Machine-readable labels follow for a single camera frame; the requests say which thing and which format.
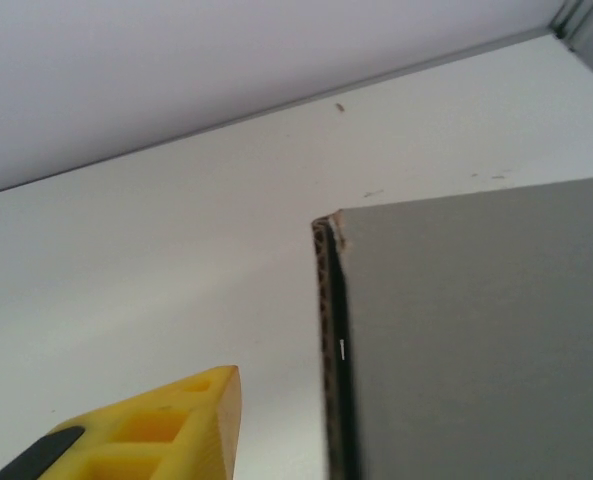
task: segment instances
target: gray cardboard panel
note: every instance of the gray cardboard panel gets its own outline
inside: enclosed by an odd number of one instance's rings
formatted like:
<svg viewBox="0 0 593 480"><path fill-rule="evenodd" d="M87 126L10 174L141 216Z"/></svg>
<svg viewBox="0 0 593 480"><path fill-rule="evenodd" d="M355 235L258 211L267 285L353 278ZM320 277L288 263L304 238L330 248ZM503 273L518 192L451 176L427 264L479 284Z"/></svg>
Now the gray cardboard panel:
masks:
<svg viewBox="0 0 593 480"><path fill-rule="evenodd" d="M363 478L593 479L593 179L335 222Z"/></svg>

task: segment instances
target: yellow tool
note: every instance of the yellow tool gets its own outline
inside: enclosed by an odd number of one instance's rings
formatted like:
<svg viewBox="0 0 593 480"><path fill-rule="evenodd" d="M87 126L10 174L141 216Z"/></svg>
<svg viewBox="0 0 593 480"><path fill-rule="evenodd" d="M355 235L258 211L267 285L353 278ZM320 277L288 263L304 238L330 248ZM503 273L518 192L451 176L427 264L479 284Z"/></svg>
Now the yellow tool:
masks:
<svg viewBox="0 0 593 480"><path fill-rule="evenodd" d="M238 368L214 368L59 425L0 480L231 480L240 416Z"/></svg>

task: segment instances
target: cardboard box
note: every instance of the cardboard box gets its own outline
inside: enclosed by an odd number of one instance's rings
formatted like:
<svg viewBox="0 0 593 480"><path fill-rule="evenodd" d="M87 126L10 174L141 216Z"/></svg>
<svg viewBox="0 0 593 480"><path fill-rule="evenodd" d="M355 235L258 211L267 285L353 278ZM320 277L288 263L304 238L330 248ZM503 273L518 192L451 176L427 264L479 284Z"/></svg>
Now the cardboard box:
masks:
<svg viewBox="0 0 593 480"><path fill-rule="evenodd" d="M593 478L593 179L313 230L330 478Z"/></svg>

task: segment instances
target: white ceiling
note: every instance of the white ceiling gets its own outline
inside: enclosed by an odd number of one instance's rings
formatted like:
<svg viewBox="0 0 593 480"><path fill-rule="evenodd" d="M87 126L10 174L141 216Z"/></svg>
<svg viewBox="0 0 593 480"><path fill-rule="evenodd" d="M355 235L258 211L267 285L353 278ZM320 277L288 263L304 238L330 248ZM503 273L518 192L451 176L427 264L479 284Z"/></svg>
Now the white ceiling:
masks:
<svg viewBox="0 0 593 480"><path fill-rule="evenodd" d="M0 189L545 26L563 0L0 0Z"/></svg>

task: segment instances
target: small debris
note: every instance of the small debris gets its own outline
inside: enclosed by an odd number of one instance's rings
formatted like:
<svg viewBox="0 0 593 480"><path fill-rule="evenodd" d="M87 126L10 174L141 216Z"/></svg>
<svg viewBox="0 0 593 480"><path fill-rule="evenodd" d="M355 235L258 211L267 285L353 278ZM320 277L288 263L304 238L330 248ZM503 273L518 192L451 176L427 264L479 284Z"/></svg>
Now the small debris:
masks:
<svg viewBox="0 0 593 480"><path fill-rule="evenodd" d="M345 235L343 235L343 227L345 226L345 221L343 219L343 211L338 210L336 213L332 214L332 219L335 224L335 235L338 237L336 242L338 244L338 251L339 253L345 253L345 249L347 248L347 240L345 240Z"/></svg>
<svg viewBox="0 0 593 480"><path fill-rule="evenodd" d="M365 193L365 195L363 195L363 198L373 197L374 195L380 195L384 191L385 190L380 189L380 190L376 190L375 192L367 192L367 193Z"/></svg>

